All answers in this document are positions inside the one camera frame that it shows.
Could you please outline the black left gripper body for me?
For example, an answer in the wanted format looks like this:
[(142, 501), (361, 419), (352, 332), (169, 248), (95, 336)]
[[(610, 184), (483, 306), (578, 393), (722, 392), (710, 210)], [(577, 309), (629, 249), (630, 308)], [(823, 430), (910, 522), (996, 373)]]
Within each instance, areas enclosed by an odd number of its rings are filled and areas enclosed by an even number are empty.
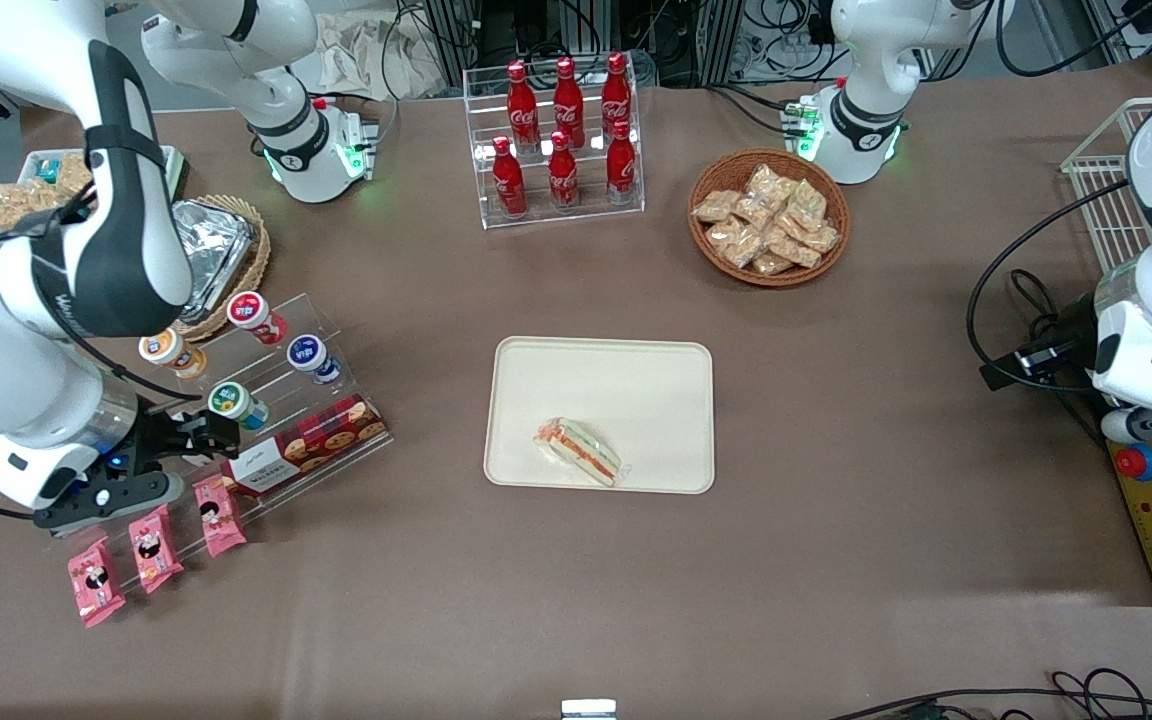
[(1058, 370), (1079, 370), (1091, 374), (1096, 365), (1098, 347), (1097, 314), (1094, 296), (1079, 295), (1059, 313), (1043, 314), (1032, 329), (1033, 340), (1079, 340), (1083, 343), (1083, 367), (1047, 366), (1032, 367), (1037, 376), (1053, 376)]

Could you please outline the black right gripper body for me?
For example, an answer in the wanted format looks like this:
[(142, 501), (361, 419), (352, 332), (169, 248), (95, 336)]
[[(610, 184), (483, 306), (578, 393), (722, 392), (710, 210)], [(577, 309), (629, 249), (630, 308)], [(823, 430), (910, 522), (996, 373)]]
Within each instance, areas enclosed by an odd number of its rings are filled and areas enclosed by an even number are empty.
[(138, 401), (136, 419), (128, 435), (101, 454), (86, 470), (86, 482), (122, 482), (161, 469), (161, 460), (187, 450), (189, 432), (182, 420), (150, 400)]

